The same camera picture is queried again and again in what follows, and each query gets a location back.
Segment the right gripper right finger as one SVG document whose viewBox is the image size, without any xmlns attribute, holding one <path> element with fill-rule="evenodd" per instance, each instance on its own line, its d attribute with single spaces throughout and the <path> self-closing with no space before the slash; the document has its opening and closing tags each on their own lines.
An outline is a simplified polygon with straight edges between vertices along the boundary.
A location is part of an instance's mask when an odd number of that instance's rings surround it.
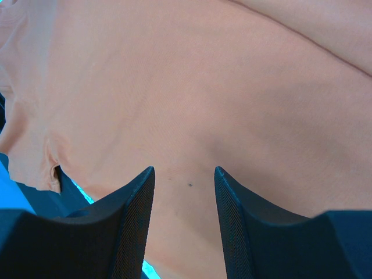
<svg viewBox="0 0 372 279">
<path fill-rule="evenodd" d="M 228 278 L 371 277 L 371 211 L 307 218 L 255 194 L 221 167 L 214 187 Z"/>
</svg>

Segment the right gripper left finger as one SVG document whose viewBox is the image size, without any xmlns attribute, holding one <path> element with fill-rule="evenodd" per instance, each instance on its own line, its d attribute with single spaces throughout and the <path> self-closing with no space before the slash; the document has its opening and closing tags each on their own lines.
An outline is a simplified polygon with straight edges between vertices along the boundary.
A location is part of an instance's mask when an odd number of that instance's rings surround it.
<svg viewBox="0 0 372 279">
<path fill-rule="evenodd" d="M 140 278 L 155 170 L 66 217 L 1 210 L 2 278 Z"/>
</svg>

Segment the orange t shirt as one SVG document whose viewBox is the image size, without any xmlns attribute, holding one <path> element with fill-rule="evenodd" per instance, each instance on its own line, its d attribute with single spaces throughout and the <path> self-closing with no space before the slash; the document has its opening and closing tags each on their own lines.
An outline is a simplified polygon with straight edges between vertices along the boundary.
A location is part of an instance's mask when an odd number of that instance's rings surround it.
<svg viewBox="0 0 372 279">
<path fill-rule="evenodd" d="M 225 278 L 213 173 L 303 216 L 371 209 L 370 1 L 2 1 L 12 180 L 101 199 L 148 166 L 145 259 Z"/>
</svg>

